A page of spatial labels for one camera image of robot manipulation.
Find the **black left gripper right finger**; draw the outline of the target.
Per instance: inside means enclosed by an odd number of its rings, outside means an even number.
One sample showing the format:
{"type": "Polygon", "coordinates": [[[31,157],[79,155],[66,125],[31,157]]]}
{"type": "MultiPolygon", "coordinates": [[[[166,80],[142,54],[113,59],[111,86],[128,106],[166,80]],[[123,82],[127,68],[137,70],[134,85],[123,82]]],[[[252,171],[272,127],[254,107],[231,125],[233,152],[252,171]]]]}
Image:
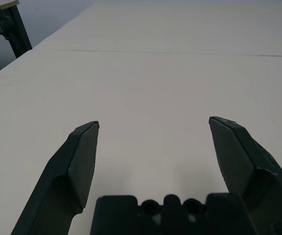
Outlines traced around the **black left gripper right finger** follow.
{"type": "Polygon", "coordinates": [[[210,117],[218,165],[230,193],[238,194],[259,235],[282,235],[282,168],[243,126],[210,117]]]}

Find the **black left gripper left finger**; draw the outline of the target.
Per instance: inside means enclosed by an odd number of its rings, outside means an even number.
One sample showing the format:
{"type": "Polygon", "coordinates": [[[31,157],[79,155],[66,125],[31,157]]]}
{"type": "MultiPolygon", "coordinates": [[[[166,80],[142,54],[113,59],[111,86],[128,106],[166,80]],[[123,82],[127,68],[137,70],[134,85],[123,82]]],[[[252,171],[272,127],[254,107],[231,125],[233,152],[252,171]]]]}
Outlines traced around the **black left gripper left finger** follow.
{"type": "Polygon", "coordinates": [[[14,235],[66,235],[83,212],[94,175],[99,123],[77,127],[46,164],[14,235]]]}

